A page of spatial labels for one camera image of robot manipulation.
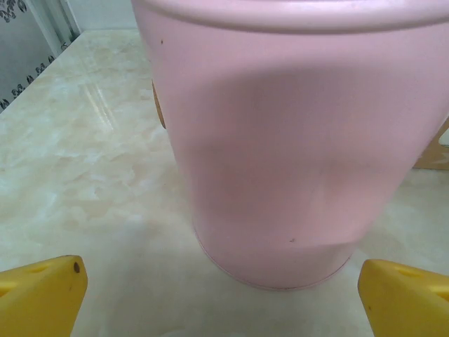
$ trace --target pink bin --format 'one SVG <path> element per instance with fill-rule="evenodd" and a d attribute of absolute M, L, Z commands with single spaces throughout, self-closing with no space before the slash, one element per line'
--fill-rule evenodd
<path fill-rule="evenodd" d="M 133 0 L 207 254 L 341 268 L 449 111 L 447 0 Z"/>

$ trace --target patterned wall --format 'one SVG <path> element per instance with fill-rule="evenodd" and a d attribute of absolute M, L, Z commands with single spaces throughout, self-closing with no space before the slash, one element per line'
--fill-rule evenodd
<path fill-rule="evenodd" d="M 0 0 L 0 113 L 54 56 L 23 0 Z"/>

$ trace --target marble countertop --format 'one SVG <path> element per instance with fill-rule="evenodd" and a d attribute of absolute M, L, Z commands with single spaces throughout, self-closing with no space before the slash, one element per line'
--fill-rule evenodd
<path fill-rule="evenodd" d="M 449 274 L 449 172 L 411 171 L 332 279 L 233 280 L 196 240 L 151 78 L 136 31 L 85 32 L 0 114 L 0 270 L 82 256 L 73 336 L 372 336 L 365 259 Z"/>

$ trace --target yellow plastic piece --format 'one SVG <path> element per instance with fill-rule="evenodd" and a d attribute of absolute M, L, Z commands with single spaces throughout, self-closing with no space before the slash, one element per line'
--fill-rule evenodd
<path fill-rule="evenodd" d="M 0 336 L 69 337 L 86 289 L 79 256 L 0 272 Z"/>
<path fill-rule="evenodd" d="M 376 337 L 449 337 L 449 277 L 367 260 L 358 292 Z"/>

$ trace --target lid rim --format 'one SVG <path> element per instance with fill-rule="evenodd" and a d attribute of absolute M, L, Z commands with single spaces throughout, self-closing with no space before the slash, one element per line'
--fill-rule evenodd
<path fill-rule="evenodd" d="M 202 25 L 307 34 L 398 30 L 449 22 L 449 1 L 136 0 Z"/>

